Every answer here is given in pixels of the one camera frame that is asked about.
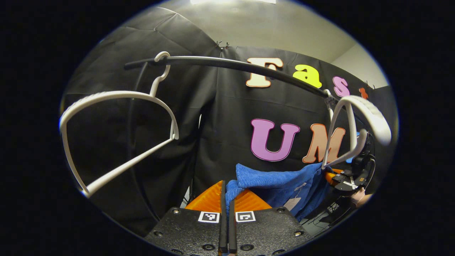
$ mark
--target black backdrop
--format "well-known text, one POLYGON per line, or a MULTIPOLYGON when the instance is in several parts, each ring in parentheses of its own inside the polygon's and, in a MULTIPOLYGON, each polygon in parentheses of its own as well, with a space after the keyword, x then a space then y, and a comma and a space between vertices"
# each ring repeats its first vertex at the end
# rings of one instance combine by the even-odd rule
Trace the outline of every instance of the black backdrop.
MULTIPOLYGON (((243 62, 250 57, 279 58, 283 61, 279 71, 289 75, 296 72, 299 64, 311 66, 316 73, 307 76, 320 81, 320 89, 330 90, 338 99, 340 96, 335 93, 332 81, 334 77, 344 79, 351 95, 360 96, 360 88, 370 97, 375 93, 352 74, 310 56, 253 46, 221 49, 181 15, 164 8, 151 8, 122 24, 88 54, 68 82, 61 112, 81 97, 96 92, 149 92, 151 81, 160 75, 163 67, 148 67, 140 83, 135 85, 141 69, 126 71, 123 66, 127 62, 153 57, 160 51, 168 51, 171 56, 216 56, 243 62)), ((237 163, 262 171, 292 171, 307 165, 302 158, 312 144, 310 127, 318 123, 329 128, 324 99, 271 78, 268 78, 272 80, 269 87, 251 88, 245 84, 249 78, 248 72, 226 68, 172 65, 166 80, 158 87, 157 97, 174 112, 179 139, 109 182, 90 201, 126 228, 145 236, 156 224, 145 203, 150 202, 156 215, 162 217, 169 208, 180 205, 192 180, 192 194, 198 196, 219 180, 236 179, 237 163), (267 148, 272 151, 280 149, 282 132, 278 127, 281 124, 300 127, 290 155, 284 160, 266 161, 251 152, 251 120, 257 118, 276 123, 277 128, 267 139, 267 148), (144 189, 143 198, 136 186, 144 189)), ((389 104, 380 110, 394 108, 394 102, 389 100, 389 104)), ((164 110, 141 100, 110 100, 76 114, 68 122, 68 140, 82 180, 89 184, 108 170, 164 141, 169 133, 169 123, 164 110), (133 116, 130 127, 127 124, 129 115, 133 116)), ((350 137, 344 112, 337 118, 336 127, 345 129, 338 153, 342 155, 349 150, 350 137)), ((363 127, 358 121, 357 128, 363 127)), ((384 176, 386 168, 383 166, 389 164, 390 158, 387 160, 378 160, 377 174, 384 176)))
MULTIPOLYGON (((445 127, 433 126, 430 130, 425 125, 426 117, 434 111, 416 110, 423 106, 422 101, 416 99, 425 96, 425 104, 440 102, 447 106, 449 103, 440 97, 438 87, 428 86, 435 77, 427 76, 429 73, 422 73, 419 68, 431 62, 439 67, 435 70, 439 81, 447 76, 444 63, 445 42, 448 41, 443 40, 445 34, 442 32, 447 27, 449 8, 438 3, 423 6, 383 1, 336 8, 320 1, 310 3, 358 39, 382 65, 397 95, 400 123, 403 124, 400 133, 406 136, 400 137, 398 153, 384 180, 390 182, 388 189, 380 188, 354 218, 341 223, 339 228, 295 255, 322 250, 335 255, 447 252, 448 243, 441 234, 448 231, 446 220, 449 215, 437 197, 449 195, 441 184, 441 181, 449 180, 448 174, 424 175, 434 169, 431 168, 433 163, 430 165, 425 159, 439 161, 439 169, 449 167, 443 162, 447 158, 441 153, 444 143, 435 141, 437 137, 432 135, 443 134, 445 127), (425 21, 415 17, 424 17, 425 21), (422 31, 431 31, 433 41, 422 39, 422 31), (431 54, 425 55, 420 45, 415 47, 421 41, 425 41, 425 47, 433 49, 431 54), (420 86, 418 90, 409 89, 417 86, 420 86), (412 166, 416 175, 410 179, 408 170, 413 159, 422 162, 412 166), (434 186, 422 189, 423 182, 434 186), (355 246, 346 246, 346 240, 341 237, 348 237, 355 246)), ((7 4, 9 12, 5 27, 10 30, 5 39, 10 51, 6 52, 6 58, 7 63, 12 64, 4 71, 6 84, 10 85, 8 92, 19 95, 5 101, 7 109, 11 110, 5 117, 7 133, 12 134, 6 136, 6 148, 13 154, 5 163, 5 179, 6 185, 13 185, 10 191, 14 193, 11 197, 6 195, 13 201, 7 208, 13 218, 6 221, 4 234, 11 239, 6 244, 13 251, 34 255, 51 252, 65 255, 157 253, 150 245, 108 221, 74 191, 68 173, 62 172, 66 167, 61 162, 61 142, 56 136, 56 109, 63 94, 61 85, 66 84, 101 38, 148 4, 138 1, 110 7, 84 1, 65 3, 65 6, 58 3, 46 6, 7 4)), ((448 87, 447 94, 452 92, 448 87)), ((442 110, 433 116, 441 123, 452 125, 453 121, 442 110)))

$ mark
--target blue towel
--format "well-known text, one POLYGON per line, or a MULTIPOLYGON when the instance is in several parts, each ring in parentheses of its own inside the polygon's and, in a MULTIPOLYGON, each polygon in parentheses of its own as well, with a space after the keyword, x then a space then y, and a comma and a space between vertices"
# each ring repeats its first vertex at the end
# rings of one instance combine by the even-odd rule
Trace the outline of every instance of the blue towel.
POLYGON ((321 166, 322 163, 318 163, 300 171, 261 172, 237 164, 237 180, 229 181, 226 186, 227 214, 229 203, 248 188, 271 207, 287 203, 291 214, 300 221, 321 203, 329 189, 321 166))
POLYGON ((348 163, 348 164, 352 163, 352 159, 354 159, 354 157, 346 159, 346 163, 348 163))

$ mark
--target purple letter u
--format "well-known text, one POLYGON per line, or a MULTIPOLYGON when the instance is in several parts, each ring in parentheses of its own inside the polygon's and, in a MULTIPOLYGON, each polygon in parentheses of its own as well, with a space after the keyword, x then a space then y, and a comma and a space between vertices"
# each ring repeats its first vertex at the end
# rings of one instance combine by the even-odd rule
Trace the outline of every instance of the purple letter u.
POLYGON ((284 135, 281 148, 277 152, 270 152, 267 150, 267 140, 269 132, 275 127, 275 124, 272 121, 264 119, 253 119, 251 120, 251 125, 254 127, 253 138, 251 139, 251 151, 258 158, 270 162, 285 159, 289 155, 289 152, 291 152, 295 134, 300 132, 300 128, 297 125, 289 123, 282 124, 281 129, 284 131, 284 135))

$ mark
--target black fabric curtain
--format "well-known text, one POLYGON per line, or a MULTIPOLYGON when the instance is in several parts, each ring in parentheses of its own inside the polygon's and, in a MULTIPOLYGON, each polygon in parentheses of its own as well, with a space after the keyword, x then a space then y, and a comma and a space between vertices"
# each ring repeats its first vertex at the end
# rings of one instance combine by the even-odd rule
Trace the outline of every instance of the black fabric curtain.
MULTIPOLYGON (((314 78, 314 69, 321 90, 328 89, 340 99, 338 94, 341 93, 336 87, 342 81, 351 95, 368 95, 381 111, 385 110, 388 122, 395 118, 392 106, 380 104, 383 96, 378 89, 373 90, 336 66, 279 49, 252 46, 221 49, 190 21, 164 8, 146 10, 104 38, 71 77, 61 110, 96 92, 132 90, 149 93, 152 81, 163 73, 164 67, 149 65, 137 84, 141 68, 125 70, 124 64, 154 58, 161 51, 167 51, 171 56, 211 56, 243 62, 248 62, 249 58, 279 58, 283 62, 282 67, 276 67, 279 72, 293 75, 303 71, 314 78)), ((180 139, 113 179, 90 201, 127 229, 145 236, 156 220, 144 198, 161 217, 170 207, 180 205, 191 182, 193 195, 197 196, 222 179, 227 182, 236 179, 237 163, 261 171, 293 171, 311 164, 302 160, 312 143, 311 126, 323 124, 327 132, 329 129, 329 112, 324 99, 269 77, 265 78, 270 81, 269 87, 249 87, 246 84, 249 79, 251 73, 227 68, 172 65, 156 96, 176 116, 180 139), (252 153, 253 119, 275 124, 267 139, 267 149, 272 152, 281 147, 282 124, 300 128, 285 159, 272 162, 252 153)), ((368 129, 363 123, 360 117, 358 130, 368 129)), ((346 130, 340 156, 349 150, 345 111, 341 112, 335 127, 346 130)), ((98 103, 77 114, 68 123, 68 138, 76 167, 85 183, 89 184, 167 139, 169 129, 170 117, 158 105, 119 99, 98 103)), ((378 143, 376 147, 376 154, 381 156, 377 157, 377 179, 374 182, 379 183, 390 158, 388 148, 380 148, 378 143)), ((320 162, 317 158, 316 154, 313 163, 320 162)), ((335 167, 342 169, 347 164, 335 167)))

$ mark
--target cable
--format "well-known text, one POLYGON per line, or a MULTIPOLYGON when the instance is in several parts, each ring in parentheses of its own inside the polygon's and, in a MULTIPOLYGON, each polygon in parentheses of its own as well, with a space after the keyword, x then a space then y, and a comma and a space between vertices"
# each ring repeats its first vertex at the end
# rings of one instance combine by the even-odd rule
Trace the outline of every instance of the cable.
POLYGON ((321 229, 325 229, 325 228, 328 226, 328 224, 327 224, 327 226, 325 226, 325 227, 321 227, 321 226, 318 226, 318 225, 316 225, 316 224, 314 224, 314 225, 315 225, 316 227, 318 227, 318 228, 321 228, 321 229))
POLYGON ((313 237, 319 236, 320 234, 322 234, 324 231, 328 230, 329 228, 330 228, 329 226, 326 226, 326 227, 323 228, 321 231, 319 231, 318 233, 316 233, 313 237))
MULTIPOLYGON (((324 213, 325 213, 325 211, 322 211, 319 215, 317 215, 316 217, 314 217, 314 218, 313 218, 313 221, 311 221, 310 223, 313 223, 313 224, 314 224, 314 221, 315 221, 317 218, 319 218, 319 217, 320 217, 322 214, 324 214, 324 213)), ((300 225, 303 226, 303 225, 306 224, 308 221, 310 221, 310 220, 307 220, 306 222, 304 222, 304 223, 302 223, 302 224, 300 224, 300 225)))
POLYGON ((374 158, 373 155, 371 155, 371 157, 372 157, 372 159, 370 161, 373 162, 373 164, 371 165, 371 168, 373 168, 373 172, 371 173, 371 177, 369 178, 368 183, 365 186, 365 190, 367 189, 368 185, 371 183, 371 180, 373 179, 373 176, 374 176, 374 171, 376 170, 376 159, 374 158))
POLYGON ((332 221, 332 223, 335 223, 337 220, 339 220, 341 217, 343 217, 349 210, 351 209, 351 207, 349 207, 340 217, 338 217, 336 220, 332 221))
MULTIPOLYGON (((142 65, 141 72, 139 73, 139 77, 137 78, 136 84, 134 86, 134 91, 135 92, 137 92, 137 90, 139 88, 139 83, 140 83, 140 81, 142 79, 142 76, 143 76, 144 71, 147 68, 147 66, 148 66, 148 62, 146 62, 146 63, 144 63, 142 65)), ((135 148, 132 148, 132 146, 131 146, 131 144, 134 141, 133 130, 132 130, 133 108, 134 108, 134 100, 131 100, 130 101, 130 107, 128 109, 128 116, 127 116, 128 119, 127 119, 127 122, 126 122, 126 133, 129 135, 128 141, 126 142, 126 150, 127 150, 128 159, 132 159, 133 158, 133 154, 136 151, 135 148)), ((132 178, 134 180, 135 187, 136 187, 137 191, 139 192, 139 194, 141 195, 142 201, 146 205, 146 208, 149 211, 149 213, 152 216, 152 218, 158 223, 160 221, 160 217, 154 211, 153 206, 152 206, 149 198, 147 197, 147 194, 146 194, 146 191, 145 191, 145 188, 144 188, 142 182, 141 183, 139 182, 139 178, 136 175, 135 167, 132 166, 130 169, 131 169, 131 176, 132 176, 132 178)))
POLYGON ((333 206, 330 206, 330 209, 331 209, 330 213, 333 213, 335 211, 335 208, 333 206))
POLYGON ((318 218, 320 218, 324 213, 326 213, 325 210, 322 211, 317 217, 315 217, 315 218, 313 219, 313 221, 311 221, 310 223, 313 223, 313 225, 316 225, 316 224, 314 223, 314 221, 317 220, 318 218))
POLYGON ((372 133, 369 133, 369 136, 371 136, 373 138, 373 156, 376 155, 376 138, 373 136, 372 133))
MULTIPOLYGON (((329 212, 329 215, 327 215, 327 216, 330 216, 330 215, 333 213, 333 211, 334 211, 334 208, 332 207, 332 205, 329 205, 329 207, 332 209, 332 211, 329 212)), ((319 219, 319 221, 318 221, 317 223, 313 223, 313 224, 314 224, 316 227, 322 228, 322 227, 320 227, 320 226, 317 225, 317 224, 319 224, 319 223, 321 223, 321 220, 320 220, 320 219, 319 219)))

